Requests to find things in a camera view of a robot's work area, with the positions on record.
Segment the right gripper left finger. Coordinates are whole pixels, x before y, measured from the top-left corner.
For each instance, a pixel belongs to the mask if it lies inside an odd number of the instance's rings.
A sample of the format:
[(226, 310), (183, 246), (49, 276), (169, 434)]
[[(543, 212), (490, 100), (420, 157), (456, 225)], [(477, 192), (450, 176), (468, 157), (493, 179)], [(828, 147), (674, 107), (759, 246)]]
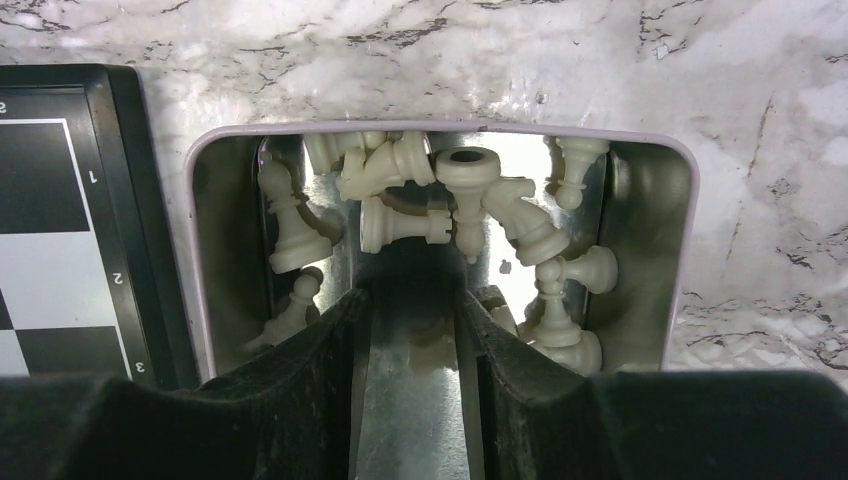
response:
[(1, 383), (5, 479), (346, 479), (356, 343), (348, 291), (315, 324), (197, 389), (103, 375)]

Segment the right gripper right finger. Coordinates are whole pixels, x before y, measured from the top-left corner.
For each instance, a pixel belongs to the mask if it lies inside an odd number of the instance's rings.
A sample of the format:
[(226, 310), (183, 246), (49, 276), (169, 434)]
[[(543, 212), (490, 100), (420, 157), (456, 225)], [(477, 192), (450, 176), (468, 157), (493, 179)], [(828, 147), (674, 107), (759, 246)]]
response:
[(584, 377), (457, 296), (475, 479), (843, 479), (847, 396), (808, 371)]

